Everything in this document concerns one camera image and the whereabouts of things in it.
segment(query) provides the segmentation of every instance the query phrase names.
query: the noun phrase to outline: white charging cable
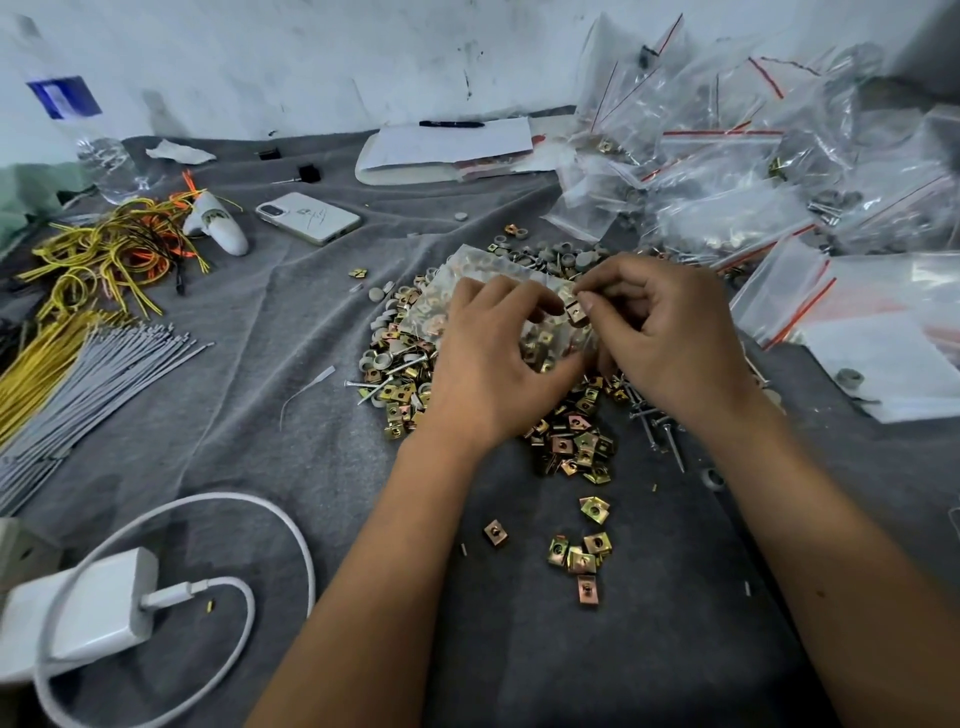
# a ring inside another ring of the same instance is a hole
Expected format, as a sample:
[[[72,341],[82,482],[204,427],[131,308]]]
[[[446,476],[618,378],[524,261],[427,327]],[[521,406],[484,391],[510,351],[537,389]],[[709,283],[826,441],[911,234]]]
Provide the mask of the white charging cable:
[[[306,541],[303,539],[303,534],[300,533],[297,525],[289,516],[287,516],[287,514],[273,505],[270,501],[264,500],[263,498],[257,496],[248,496],[244,493],[201,493],[196,496],[183,497],[179,500],[174,500],[166,505],[161,505],[160,507],[149,511],[142,516],[133,519],[119,531],[107,538],[99,546],[90,551],[86,558],[83,559],[75,569],[73,569],[69,576],[67,576],[63,584],[57,590],[57,593],[54,594],[53,600],[50,604],[50,610],[47,612],[47,615],[43,620],[43,626],[40,628],[40,637],[36,648],[34,685],[36,687],[36,696],[40,701],[40,707],[43,708],[44,713],[46,713],[47,716],[60,728],[90,728],[90,726],[87,726],[85,723],[80,723],[78,720],[68,715],[61,704],[54,697],[53,692],[50,690],[50,678],[53,677],[53,675],[50,673],[50,666],[54,661],[52,654],[54,635],[57,631],[57,625],[60,622],[63,605],[66,603],[67,598],[70,596],[74,586],[77,584],[77,580],[80,578],[81,574],[83,574],[84,571],[86,571],[95,561],[97,561],[97,559],[99,559],[108,548],[116,544],[120,539],[133,531],[135,528],[140,527],[145,522],[159,516],[161,513],[172,511],[175,508],[180,508],[181,506],[188,505],[189,503],[199,503],[203,500],[244,500],[247,503],[253,503],[266,508],[277,518],[283,521],[284,525],[286,525],[286,527],[289,528],[290,532],[294,535],[294,538],[297,540],[297,546],[300,547],[300,553],[303,554],[303,564],[306,566],[306,615],[308,617],[310,616],[310,612],[313,610],[313,604],[317,599],[317,580],[313,571],[313,561],[310,559],[310,550],[307,548]],[[193,695],[188,697],[173,710],[167,711],[162,716],[155,717],[153,720],[149,720],[146,723],[140,723],[139,725],[132,726],[132,728],[160,728],[160,726],[166,725],[174,718],[182,716],[194,705],[200,702],[208,693],[210,693],[210,691],[216,688],[217,685],[219,685],[224,679],[224,677],[226,677],[227,673],[230,671],[230,668],[233,667],[236,661],[240,658],[240,653],[243,651],[244,646],[247,644],[247,639],[250,637],[250,632],[253,628],[253,615],[255,614],[253,591],[244,581],[241,581],[233,576],[218,576],[216,578],[204,579],[202,581],[192,583],[182,582],[173,587],[167,587],[166,589],[153,592],[152,594],[144,596],[140,600],[141,609],[153,611],[155,609],[163,609],[165,607],[173,606],[174,604],[179,604],[180,602],[193,598],[194,595],[205,591],[209,587],[217,586],[230,586],[239,589],[247,602],[247,619],[244,622],[243,632],[240,635],[240,640],[233,648],[233,651],[230,653],[230,656],[227,658],[227,661],[224,663],[224,665],[212,678],[210,678],[210,681],[206,685],[193,693]]]

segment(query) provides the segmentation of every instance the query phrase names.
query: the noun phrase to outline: plastic bottle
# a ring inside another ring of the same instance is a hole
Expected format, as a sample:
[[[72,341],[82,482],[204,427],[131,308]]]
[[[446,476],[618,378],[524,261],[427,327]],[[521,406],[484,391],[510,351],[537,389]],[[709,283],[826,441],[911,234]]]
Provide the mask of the plastic bottle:
[[[15,15],[5,25],[24,81],[47,115],[76,142],[77,159],[89,180],[113,205],[139,196],[146,178],[123,143],[104,132],[103,111],[84,79],[69,72],[32,18]]]

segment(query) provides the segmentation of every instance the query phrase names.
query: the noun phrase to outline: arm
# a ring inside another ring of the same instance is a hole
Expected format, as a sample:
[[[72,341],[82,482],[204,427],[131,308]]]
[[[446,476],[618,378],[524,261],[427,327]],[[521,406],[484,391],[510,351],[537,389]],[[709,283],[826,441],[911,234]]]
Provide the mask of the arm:
[[[549,374],[520,359],[520,329],[563,304],[535,283],[463,279],[431,403],[347,558],[247,725],[418,725],[444,571],[473,474],[583,375],[579,355]]]
[[[960,725],[960,615],[757,390],[710,272],[619,255],[578,283],[615,362],[706,445],[844,724]]]

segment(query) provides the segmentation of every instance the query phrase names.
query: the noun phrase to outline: gray blanket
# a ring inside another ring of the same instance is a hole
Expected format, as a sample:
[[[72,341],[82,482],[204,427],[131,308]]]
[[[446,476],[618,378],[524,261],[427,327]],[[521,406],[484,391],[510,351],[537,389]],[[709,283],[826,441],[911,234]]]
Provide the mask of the gray blanket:
[[[220,158],[197,183],[242,205],[246,257],[203,252],[185,297],[171,280],[149,293],[164,321],[216,346],[124,406],[73,452],[25,509],[29,524],[76,561],[117,527],[176,497],[233,490],[270,499],[313,552],[318,593],[367,517],[396,452],[382,411],[354,406],[341,382],[356,377],[374,305],[350,294],[352,268],[368,285],[409,282],[460,245],[486,246],[505,224],[533,240],[563,240],[539,219],[555,201],[555,176],[467,184],[366,187],[353,177],[364,134],[263,142],[194,141]],[[132,140],[142,150],[156,140]],[[277,145],[284,158],[255,151]],[[312,161],[315,185],[268,186]],[[166,194],[178,188],[167,167]],[[252,208],[301,191],[350,209],[363,227],[324,247],[259,221]],[[464,223],[454,213],[469,213]],[[611,246],[632,247],[615,231]],[[796,349],[759,359],[787,408],[832,470],[868,510],[939,576],[960,583],[960,546],[947,509],[957,504],[957,422],[881,427],[853,412]],[[336,375],[280,407],[329,365]],[[625,412],[601,419],[620,439],[614,481],[533,476],[511,442],[476,478],[459,548],[450,556],[425,720],[429,725],[789,725],[823,697],[803,651],[721,503],[700,482],[707,461],[683,442],[690,472],[646,447]],[[598,610],[577,603],[575,582],[545,562],[555,533],[590,531],[577,498],[612,503],[614,554],[601,569]],[[509,543],[494,550],[482,527],[499,519]],[[256,595],[256,622],[224,684],[180,725],[237,726],[249,713],[304,617],[299,553],[281,523],[245,504],[204,504],[153,522],[128,546],[160,558],[160,580],[237,575]],[[745,594],[744,582],[752,585]],[[156,716],[203,685],[243,624],[239,595],[216,594],[162,614],[153,638],[56,681],[77,717],[129,725]]]

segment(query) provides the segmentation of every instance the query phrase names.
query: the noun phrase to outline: label on bag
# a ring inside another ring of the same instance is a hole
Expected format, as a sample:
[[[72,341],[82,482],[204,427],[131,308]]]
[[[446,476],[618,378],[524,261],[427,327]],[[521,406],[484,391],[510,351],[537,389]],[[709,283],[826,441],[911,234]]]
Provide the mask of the label on bag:
[[[93,98],[86,81],[80,76],[66,79],[29,81],[27,86],[47,111],[51,119],[74,119],[103,113]]]

